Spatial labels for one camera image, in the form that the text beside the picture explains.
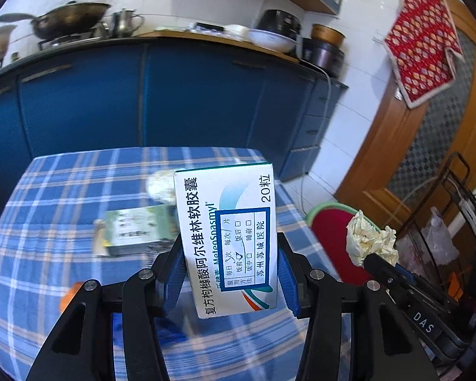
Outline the clear plastic bag on rack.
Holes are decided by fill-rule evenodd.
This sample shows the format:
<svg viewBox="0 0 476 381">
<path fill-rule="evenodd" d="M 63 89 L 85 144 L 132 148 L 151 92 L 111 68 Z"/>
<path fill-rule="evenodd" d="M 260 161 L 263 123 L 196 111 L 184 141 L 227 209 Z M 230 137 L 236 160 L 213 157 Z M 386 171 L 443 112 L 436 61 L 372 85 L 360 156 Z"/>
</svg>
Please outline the clear plastic bag on rack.
<svg viewBox="0 0 476 381">
<path fill-rule="evenodd" d="M 459 251 L 453 245 L 451 233 L 435 206 L 431 207 L 431 217 L 422 229 L 422 236 L 438 266 L 448 265 L 458 258 Z"/>
</svg>

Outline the black rice cooker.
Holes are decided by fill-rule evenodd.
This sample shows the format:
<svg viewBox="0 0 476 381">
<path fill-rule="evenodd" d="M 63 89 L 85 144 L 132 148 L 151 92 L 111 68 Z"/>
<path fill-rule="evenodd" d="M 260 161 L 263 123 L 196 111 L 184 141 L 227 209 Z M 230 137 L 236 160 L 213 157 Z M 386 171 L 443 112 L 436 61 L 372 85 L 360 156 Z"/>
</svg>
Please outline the black rice cooker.
<svg viewBox="0 0 476 381">
<path fill-rule="evenodd" d="M 296 16 L 289 12 L 265 10 L 255 28 L 297 40 L 301 31 L 301 23 Z"/>
</svg>

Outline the dark metal wok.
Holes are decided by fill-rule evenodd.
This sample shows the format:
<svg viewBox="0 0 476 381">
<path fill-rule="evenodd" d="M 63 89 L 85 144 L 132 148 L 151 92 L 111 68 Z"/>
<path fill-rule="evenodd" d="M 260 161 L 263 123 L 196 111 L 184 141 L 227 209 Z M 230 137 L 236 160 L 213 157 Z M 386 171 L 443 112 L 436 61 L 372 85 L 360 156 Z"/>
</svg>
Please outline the dark metal wok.
<svg viewBox="0 0 476 381">
<path fill-rule="evenodd" d="M 27 13 L 2 14 L 0 23 L 29 21 L 36 37 L 41 40 L 54 40 L 87 32 L 100 22 L 109 8 L 111 5 L 108 3 L 71 1 L 39 17 Z"/>
</svg>

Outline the crumpled white paper ball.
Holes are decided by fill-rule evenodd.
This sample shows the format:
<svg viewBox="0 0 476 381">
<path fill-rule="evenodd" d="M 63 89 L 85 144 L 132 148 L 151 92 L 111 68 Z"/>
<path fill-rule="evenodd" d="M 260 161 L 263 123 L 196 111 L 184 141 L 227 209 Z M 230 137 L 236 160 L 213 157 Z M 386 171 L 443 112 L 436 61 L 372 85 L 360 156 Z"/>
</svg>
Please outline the crumpled white paper ball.
<svg viewBox="0 0 476 381">
<path fill-rule="evenodd" d="M 176 204 L 174 173 L 175 170 L 158 170 L 148 176 L 146 190 L 152 200 L 166 205 Z"/>
</svg>

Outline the metal kettle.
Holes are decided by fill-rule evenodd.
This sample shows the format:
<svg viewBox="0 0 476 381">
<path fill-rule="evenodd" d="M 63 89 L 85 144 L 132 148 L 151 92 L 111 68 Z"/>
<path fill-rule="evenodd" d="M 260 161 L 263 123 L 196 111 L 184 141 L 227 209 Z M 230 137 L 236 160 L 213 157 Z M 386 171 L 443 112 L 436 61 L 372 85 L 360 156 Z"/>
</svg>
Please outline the metal kettle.
<svg viewBox="0 0 476 381">
<path fill-rule="evenodd" d="M 142 15 L 136 14 L 135 10 L 122 9 L 111 15 L 111 37 L 129 38 L 145 23 Z"/>
</svg>

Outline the white bowl on counter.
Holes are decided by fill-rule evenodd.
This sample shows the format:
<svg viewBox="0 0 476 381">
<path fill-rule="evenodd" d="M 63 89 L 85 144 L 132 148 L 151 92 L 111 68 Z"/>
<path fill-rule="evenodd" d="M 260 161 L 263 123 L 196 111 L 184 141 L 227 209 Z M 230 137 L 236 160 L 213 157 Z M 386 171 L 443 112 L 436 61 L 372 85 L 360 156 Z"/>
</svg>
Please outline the white bowl on counter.
<svg viewBox="0 0 476 381">
<path fill-rule="evenodd" d="M 249 40 L 264 49 L 283 54 L 292 52 L 296 47 L 296 40 L 261 29 L 249 29 Z"/>
</svg>

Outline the blue kitchen cabinet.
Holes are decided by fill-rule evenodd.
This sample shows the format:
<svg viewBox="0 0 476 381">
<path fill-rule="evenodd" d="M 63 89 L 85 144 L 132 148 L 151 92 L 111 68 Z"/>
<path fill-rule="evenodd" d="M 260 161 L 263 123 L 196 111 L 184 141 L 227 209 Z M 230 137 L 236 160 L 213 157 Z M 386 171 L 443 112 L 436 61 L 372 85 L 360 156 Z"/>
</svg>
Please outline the blue kitchen cabinet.
<svg viewBox="0 0 476 381">
<path fill-rule="evenodd" d="M 304 62 L 182 38 L 47 50 L 0 70 L 0 184 L 34 157 L 136 146 L 252 148 L 291 179 L 344 88 Z"/>
</svg>

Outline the dark pressure cooker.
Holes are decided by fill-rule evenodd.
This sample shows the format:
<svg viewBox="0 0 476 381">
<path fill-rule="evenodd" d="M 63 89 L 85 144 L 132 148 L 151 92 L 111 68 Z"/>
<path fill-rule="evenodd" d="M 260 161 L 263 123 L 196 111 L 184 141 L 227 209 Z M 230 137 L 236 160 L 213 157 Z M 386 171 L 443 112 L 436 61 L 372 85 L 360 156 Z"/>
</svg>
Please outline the dark pressure cooker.
<svg viewBox="0 0 476 381">
<path fill-rule="evenodd" d="M 302 60 L 321 68 L 333 78 L 340 76 L 345 54 L 345 35 L 323 24 L 313 24 L 309 38 L 302 42 Z"/>
</svg>

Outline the white tissue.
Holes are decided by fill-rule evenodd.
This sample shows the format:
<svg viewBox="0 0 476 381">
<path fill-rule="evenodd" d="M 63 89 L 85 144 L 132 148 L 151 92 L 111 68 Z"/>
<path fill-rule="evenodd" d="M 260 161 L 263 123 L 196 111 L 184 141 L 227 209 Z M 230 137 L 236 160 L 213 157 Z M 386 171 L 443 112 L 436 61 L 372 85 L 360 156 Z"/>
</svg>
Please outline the white tissue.
<svg viewBox="0 0 476 381">
<path fill-rule="evenodd" d="M 395 266 L 399 254 L 395 248 L 396 231 L 386 226 L 384 230 L 377 229 L 361 210 L 347 224 L 346 251 L 352 264 L 363 267 L 368 255 L 376 254 L 390 265 Z"/>
</svg>

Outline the red patterned cloth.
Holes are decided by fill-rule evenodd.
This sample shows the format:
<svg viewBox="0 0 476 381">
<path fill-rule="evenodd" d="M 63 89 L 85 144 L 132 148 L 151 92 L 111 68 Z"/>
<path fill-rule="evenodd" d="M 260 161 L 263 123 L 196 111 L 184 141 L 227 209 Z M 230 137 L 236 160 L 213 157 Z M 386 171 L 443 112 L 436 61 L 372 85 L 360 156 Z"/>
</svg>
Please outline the red patterned cloth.
<svg viewBox="0 0 476 381">
<path fill-rule="evenodd" d="M 383 46 L 410 109 L 451 87 L 457 78 L 456 61 L 464 61 L 446 0 L 401 0 Z"/>
</svg>

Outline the orange peel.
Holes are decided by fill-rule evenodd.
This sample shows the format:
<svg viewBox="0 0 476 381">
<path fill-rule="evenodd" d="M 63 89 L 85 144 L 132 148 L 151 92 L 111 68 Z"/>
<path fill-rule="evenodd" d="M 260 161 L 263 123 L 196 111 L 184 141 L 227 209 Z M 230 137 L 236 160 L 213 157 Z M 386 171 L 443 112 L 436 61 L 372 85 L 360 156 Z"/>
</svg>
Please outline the orange peel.
<svg viewBox="0 0 476 381">
<path fill-rule="evenodd" d="M 68 305 L 74 298 L 75 294 L 80 290 L 82 285 L 82 282 L 75 282 L 66 292 L 66 294 L 61 298 L 59 303 L 59 311 L 61 313 L 65 311 L 65 309 L 68 307 Z"/>
</svg>

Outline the wooden door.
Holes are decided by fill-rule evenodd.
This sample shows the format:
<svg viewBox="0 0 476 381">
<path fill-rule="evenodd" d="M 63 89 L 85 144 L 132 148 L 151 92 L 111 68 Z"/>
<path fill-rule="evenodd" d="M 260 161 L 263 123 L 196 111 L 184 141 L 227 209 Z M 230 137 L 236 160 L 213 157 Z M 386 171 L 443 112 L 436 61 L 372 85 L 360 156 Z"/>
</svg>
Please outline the wooden door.
<svg viewBox="0 0 476 381">
<path fill-rule="evenodd" d="M 415 109 L 396 97 L 394 79 L 365 142 L 336 192 L 339 202 L 360 209 L 377 225 L 397 231 L 407 221 L 453 152 L 470 164 L 476 187 L 476 17 L 459 0 L 448 2 L 464 61 L 447 90 Z"/>
</svg>

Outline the white medicine box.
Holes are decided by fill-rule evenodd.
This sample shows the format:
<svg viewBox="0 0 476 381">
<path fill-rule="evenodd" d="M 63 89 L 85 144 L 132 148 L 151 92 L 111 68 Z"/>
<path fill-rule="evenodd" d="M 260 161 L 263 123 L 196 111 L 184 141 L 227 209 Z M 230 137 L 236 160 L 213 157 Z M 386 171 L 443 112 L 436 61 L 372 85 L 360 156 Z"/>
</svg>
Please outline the white medicine box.
<svg viewBox="0 0 476 381">
<path fill-rule="evenodd" d="M 174 173 L 180 235 L 201 319 L 278 304 L 278 239 L 272 164 Z"/>
</svg>

